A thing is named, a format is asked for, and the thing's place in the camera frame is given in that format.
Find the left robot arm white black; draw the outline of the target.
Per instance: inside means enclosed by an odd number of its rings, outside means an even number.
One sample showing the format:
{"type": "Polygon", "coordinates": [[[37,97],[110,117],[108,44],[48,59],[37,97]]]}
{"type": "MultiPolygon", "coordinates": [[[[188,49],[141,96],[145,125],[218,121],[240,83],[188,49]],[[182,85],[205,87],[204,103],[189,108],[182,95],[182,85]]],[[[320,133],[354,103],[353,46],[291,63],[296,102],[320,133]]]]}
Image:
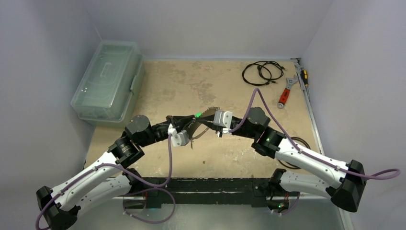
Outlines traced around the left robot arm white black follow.
{"type": "Polygon", "coordinates": [[[173,161],[169,157],[169,174],[164,182],[154,184],[142,178],[130,166],[144,156],[142,150],[151,144],[167,141],[168,147],[189,143],[198,128],[200,114],[167,116],[152,125],[145,115],[131,118],[122,135],[90,166],[53,188],[43,186],[36,192],[40,214],[35,227],[44,218],[48,230],[67,230],[79,214],[116,196],[137,196],[165,187],[171,180],[173,161]]]}

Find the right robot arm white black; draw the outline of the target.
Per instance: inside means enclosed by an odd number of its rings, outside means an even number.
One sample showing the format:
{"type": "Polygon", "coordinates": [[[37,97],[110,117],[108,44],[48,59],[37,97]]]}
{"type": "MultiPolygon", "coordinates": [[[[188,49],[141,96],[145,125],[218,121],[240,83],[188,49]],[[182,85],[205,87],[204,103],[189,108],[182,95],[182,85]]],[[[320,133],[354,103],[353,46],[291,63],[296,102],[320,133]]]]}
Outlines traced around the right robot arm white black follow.
{"type": "Polygon", "coordinates": [[[197,117],[200,122],[217,131],[254,140],[252,148],[262,156],[294,164],[309,174],[285,171],[269,181],[275,195],[304,192],[329,198],[337,207],[357,212],[366,186],[363,164],[356,160],[335,160],[300,144],[269,126],[270,118],[260,107],[250,108],[246,120],[230,111],[216,111],[214,115],[197,117]]]}

